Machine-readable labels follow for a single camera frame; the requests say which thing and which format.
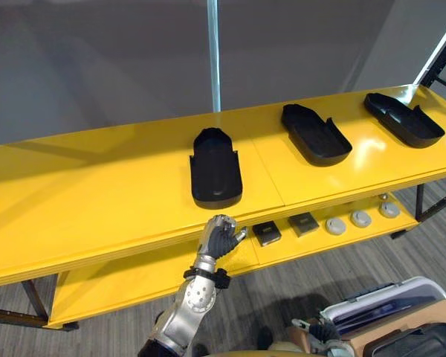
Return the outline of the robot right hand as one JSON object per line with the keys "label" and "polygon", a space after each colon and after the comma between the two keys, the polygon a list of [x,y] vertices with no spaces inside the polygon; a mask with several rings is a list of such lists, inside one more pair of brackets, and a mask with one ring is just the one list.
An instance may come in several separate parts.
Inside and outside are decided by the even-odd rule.
{"label": "robot right hand", "polygon": [[293,318],[288,333],[291,341],[306,353],[319,356],[355,356],[352,346],[340,338],[333,324],[312,324]]}

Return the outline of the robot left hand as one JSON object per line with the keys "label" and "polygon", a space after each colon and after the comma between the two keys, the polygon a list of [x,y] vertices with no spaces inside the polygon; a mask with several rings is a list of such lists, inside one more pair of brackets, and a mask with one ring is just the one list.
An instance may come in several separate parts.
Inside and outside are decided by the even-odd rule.
{"label": "robot left hand", "polygon": [[233,251],[247,235],[247,227],[236,232],[235,219],[222,214],[214,216],[204,227],[193,267],[214,273],[217,260]]}

